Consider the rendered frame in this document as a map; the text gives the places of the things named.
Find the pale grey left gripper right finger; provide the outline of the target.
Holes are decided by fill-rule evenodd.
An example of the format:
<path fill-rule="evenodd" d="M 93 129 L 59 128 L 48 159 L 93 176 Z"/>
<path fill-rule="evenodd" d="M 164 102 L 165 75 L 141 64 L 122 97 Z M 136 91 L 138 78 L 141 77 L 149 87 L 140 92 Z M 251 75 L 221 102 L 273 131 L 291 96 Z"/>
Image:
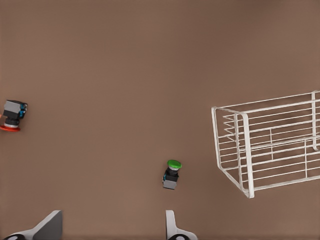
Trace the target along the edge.
<path fill-rule="evenodd" d="M 165 211 L 165 220 L 166 240 L 198 240 L 198 237 L 194 233 L 177 227 L 173 210 Z"/>

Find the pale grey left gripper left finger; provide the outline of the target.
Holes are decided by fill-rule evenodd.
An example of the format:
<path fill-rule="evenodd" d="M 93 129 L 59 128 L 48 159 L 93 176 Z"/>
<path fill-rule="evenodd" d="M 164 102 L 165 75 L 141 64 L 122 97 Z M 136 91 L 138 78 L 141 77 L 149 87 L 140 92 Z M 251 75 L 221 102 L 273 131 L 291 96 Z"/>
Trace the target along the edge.
<path fill-rule="evenodd" d="M 35 227 L 15 232 L 3 240 L 61 240 L 63 235 L 63 212 L 54 210 Z"/>

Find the green button switch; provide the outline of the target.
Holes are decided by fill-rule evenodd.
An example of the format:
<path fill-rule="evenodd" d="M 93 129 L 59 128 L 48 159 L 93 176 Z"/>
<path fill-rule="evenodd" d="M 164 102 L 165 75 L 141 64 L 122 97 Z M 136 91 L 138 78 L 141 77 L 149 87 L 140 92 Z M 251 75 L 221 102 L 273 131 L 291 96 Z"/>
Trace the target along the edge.
<path fill-rule="evenodd" d="M 178 160 L 170 159 L 167 161 L 167 169 L 162 178 L 162 185 L 165 189 L 174 190 L 179 179 L 179 170 L 182 164 Z"/>

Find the red button switch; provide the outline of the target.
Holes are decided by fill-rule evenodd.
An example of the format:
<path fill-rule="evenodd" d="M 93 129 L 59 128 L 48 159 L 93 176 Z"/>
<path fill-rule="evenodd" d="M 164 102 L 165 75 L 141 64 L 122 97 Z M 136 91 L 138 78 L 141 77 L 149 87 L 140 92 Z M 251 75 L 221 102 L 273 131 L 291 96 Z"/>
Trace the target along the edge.
<path fill-rule="evenodd" d="M 3 116 L 5 121 L 0 125 L 0 129 L 6 132 L 19 132 L 20 120 L 24 118 L 28 104 L 17 100 L 6 100 L 4 104 Z"/>

